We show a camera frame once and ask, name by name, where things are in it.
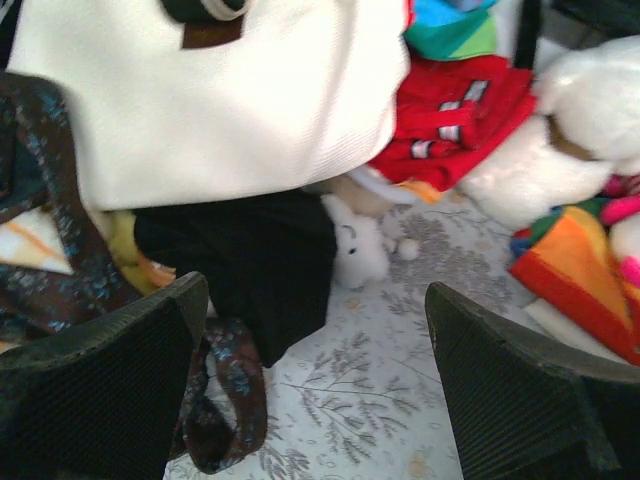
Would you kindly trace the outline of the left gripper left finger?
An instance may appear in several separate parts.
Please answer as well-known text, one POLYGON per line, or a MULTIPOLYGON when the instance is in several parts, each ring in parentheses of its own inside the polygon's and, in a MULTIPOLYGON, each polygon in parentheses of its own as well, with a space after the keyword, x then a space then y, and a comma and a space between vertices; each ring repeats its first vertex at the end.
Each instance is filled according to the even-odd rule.
POLYGON ((190 273, 3 353, 2 478, 162 478, 207 304, 190 273))

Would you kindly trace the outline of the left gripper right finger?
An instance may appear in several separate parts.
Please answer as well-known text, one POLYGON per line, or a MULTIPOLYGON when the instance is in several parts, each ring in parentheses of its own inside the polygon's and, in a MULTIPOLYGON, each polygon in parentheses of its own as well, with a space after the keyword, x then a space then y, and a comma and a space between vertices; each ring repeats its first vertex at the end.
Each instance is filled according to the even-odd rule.
POLYGON ((434 282, 426 318, 467 479, 636 479, 639 369, 434 282))

